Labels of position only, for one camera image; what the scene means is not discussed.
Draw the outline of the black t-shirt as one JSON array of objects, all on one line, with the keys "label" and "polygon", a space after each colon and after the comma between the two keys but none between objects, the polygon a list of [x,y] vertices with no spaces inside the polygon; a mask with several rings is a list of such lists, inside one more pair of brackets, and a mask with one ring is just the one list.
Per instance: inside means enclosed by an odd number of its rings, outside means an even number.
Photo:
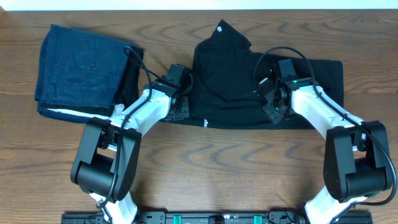
[{"label": "black t-shirt", "polygon": [[221,20],[211,37],[200,42],[193,55],[188,83],[189,116],[179,124],[218,129],[312,129],[299,114],[277,124],[263,111],[266,88],[260,81],[270,78],[273,66],[284,56],[273,47],[253,52],[250,41]]}]

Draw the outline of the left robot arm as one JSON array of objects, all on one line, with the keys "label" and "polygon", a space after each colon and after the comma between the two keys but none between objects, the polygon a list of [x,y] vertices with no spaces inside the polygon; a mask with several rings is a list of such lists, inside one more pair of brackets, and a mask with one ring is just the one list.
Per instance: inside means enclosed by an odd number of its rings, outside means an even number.
[{"label": "left robot arm", "polygon": [[150,80],[142,96],[120,115],[91,118],[83,132],[70,179],[96,201],[97,213],[66,213],[62,223],[134,223],[138,207],[130,188],[142,137],[156,122],[189,116],[192,71],[179,64]]}]

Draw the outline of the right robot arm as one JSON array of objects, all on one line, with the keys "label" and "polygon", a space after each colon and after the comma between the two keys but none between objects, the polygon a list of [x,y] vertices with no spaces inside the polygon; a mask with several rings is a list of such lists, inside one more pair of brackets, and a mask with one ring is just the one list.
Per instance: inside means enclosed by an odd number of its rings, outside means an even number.
[{"label": "right robot arm", "polygon": [[273,125],[296,114],[325,139],[324,187],[302,211],[285,213],[287,223],[372,223],[369,212],[354,212],[379,192],[397,190],[385,126],[366,122],[334,102],[313,77],[300,78],[293,61],[279,60],[259,82],[265,115]]}]

